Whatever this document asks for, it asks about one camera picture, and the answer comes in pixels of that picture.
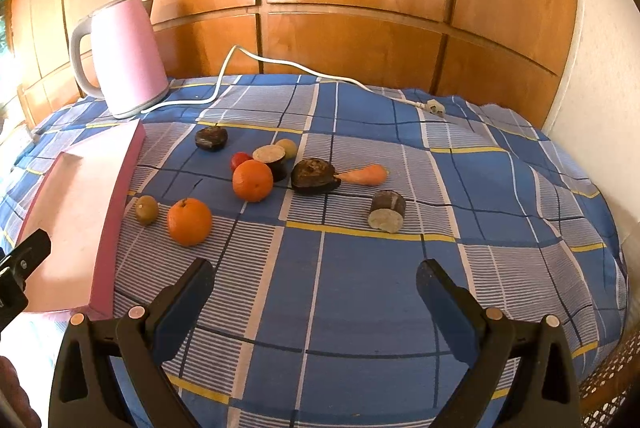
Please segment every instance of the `orange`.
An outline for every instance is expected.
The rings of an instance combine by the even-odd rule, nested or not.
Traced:
[[[260,202],[273,189],[273,174],[265,163],[251,159],[236,168],[233,184],[238,197],[247,202]]]
[[[169,236],[180,245],[196,245],[209,236],[211,212],[207,204],[198,199],[182,199],[167,212],[166,228]]]

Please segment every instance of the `kettle handle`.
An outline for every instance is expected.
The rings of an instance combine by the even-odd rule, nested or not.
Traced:
[[[71,33],[69,40],[69,58],[71,59],[71,69],[74,71],[76,81],[85,94],[97,99],[104,99],[102,90],[95,88],[86,78],[84,69],[82,68],[82,60],[80,58],[80,40],[83,36],[91,33],[91,16],[86,16],[78,22],[76,28]]]

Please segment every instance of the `kettle base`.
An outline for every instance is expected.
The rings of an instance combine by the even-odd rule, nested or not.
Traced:
[[[167,84],[167,87],[162,90],[158,95],[156,95],[155,97],[149,99],[148,101],[144,102],[143,104],[139,104],[138,106],[132,108],[131,110],[128,110],[126,112],[123,113],[112,113],[111,115],[114,116],[114,118],[116,119],[126,119],[127,117],[133,117],[136,114],[139,114],[142,110],[144,110],[145,108],[149,108],[150,106],[153,106],[154,104],[158,104],[159,102],[162,101],[162,99],[165,98],[165,96],[169,93],[169,85]]]

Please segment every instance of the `bed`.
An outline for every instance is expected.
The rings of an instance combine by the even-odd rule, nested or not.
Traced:
[[[214,83],[174,80],[169,98],[204,100]],[[436,98],[439,117],[384,97],[431,99],[420,90],[368,93],[310,76],[228,76],[222,88],[212,104],[142,117],[146,140],[116,254],[115,315],[150,302],[195,256],[216,267],[196,328],[165,364],[203,426],[428,426],[466,366],[415,290],[424,258],[483,307],[532,321],[557,315],[580,381],[619,341],[626,271],[607,204],[562,149],[513,111],[450,96]],[[104,101],[87,97],[38,126],[0,187],[5,251],[56,155],[118,122]],[[227,146],[197,149],[196,131],[217,123],[228,130]],[[385,165],[382,187],[407,201],[400,233],[368,226],[374,188],[342,185],[310,197],[284,180],[264,201],[241,202],[231,155],[281,138],[299,145],[298,159],[321,157],[339,172]],[[159,220],[144,229],[132,209],[140,195],[160,204]],[[172,242],[164,227],[167,209],[187,196],[214,215],[212,234],[192,248]],[[31,324],[37,336],[41,322]],[[38,338],[52,365],[62,332]],[[483,426],[497,416],[516,365],[506,367]]]

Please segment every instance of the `dark purple vegetable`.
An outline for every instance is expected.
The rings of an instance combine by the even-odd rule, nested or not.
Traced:
[[[322,159],[304,159],[293,167],[291,187],[305,195],[328,193],[340,186],[335,168]]]
[[[369,225],[387,233],[397,233],[402,229],[406,202],[400,193],[384,189],[378,191],[371,201]]]
[[[253,157],[269,167],[273,174],[273,182],[277,183],[287,178],[286,151],[282,146],[277,144],[261,146],[254,150]]]
[[[209,152],[222,150],[229,134],[222,126],[206,126],[196,132],[196,146]]]

